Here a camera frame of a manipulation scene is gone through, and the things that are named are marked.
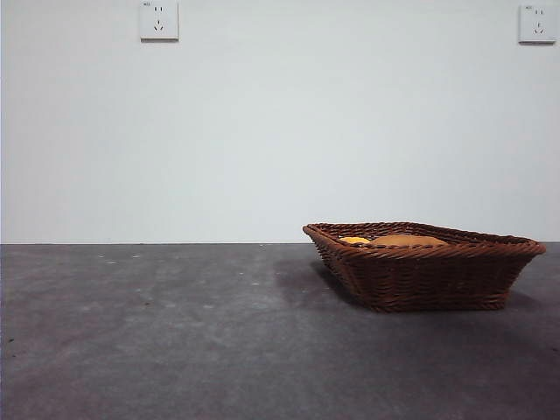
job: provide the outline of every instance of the wall socket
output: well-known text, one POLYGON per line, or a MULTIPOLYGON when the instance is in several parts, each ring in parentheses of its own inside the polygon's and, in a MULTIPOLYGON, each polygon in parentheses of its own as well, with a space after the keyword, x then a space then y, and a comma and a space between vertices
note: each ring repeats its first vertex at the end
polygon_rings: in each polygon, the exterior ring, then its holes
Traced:
POLYGON ((553 44, 558 34, 558 7, 526 4, 519 8, 519 42, 553 44))
POLYGON ((167 0, 142 2, 140 39, 179 41, 179 3, 167 0))

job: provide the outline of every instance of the gray floor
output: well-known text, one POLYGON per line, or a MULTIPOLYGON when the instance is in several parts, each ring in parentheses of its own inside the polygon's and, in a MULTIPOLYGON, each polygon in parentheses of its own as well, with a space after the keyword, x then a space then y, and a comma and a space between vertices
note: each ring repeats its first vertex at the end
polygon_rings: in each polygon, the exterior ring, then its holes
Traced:
POLYGON ((377 314, 311 245, 3 247, 5 420, 560 418, 560 243, 504 311, 377 314))

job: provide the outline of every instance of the bread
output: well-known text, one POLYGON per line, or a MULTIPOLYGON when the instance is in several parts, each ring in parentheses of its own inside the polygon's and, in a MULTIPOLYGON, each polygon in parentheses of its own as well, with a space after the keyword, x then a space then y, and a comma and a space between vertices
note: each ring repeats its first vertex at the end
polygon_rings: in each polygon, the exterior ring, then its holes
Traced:
POLYGON ((411 247, 413 245, 448 245, 447 242, 432 236, 414 236, 412 234, 390 234, 388 236, 380 236, 369 243, 372 245, 396 245, 399 247, 411 247))
POLYGON ((369 239, 360 238, 359 236, 347 236, 345 238, 340 238, 341 241, 348 243, 368 243, 369 239))

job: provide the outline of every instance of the white wall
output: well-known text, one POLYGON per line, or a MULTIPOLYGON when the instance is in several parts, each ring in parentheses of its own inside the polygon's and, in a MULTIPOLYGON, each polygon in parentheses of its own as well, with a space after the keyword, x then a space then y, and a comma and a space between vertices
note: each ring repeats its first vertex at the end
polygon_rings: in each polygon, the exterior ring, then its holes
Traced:
POLYGON ((3 242, 560 240, 560 45, 517 2, 183 0, 178 44, 139 4, 2 2, 3 242))

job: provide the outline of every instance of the wicker basket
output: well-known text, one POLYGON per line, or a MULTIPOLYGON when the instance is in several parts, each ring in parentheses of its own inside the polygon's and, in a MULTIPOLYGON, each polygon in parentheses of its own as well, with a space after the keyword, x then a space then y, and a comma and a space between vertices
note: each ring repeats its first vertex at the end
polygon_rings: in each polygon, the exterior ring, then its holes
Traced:
POLYGON ((378 312, 501 309, 523 267, 545 252, 539 242, 417 223, 313 224, 304 227, 326 267, 378 312), (385 235, 433 236, 449 245, 348 244, 385 235))

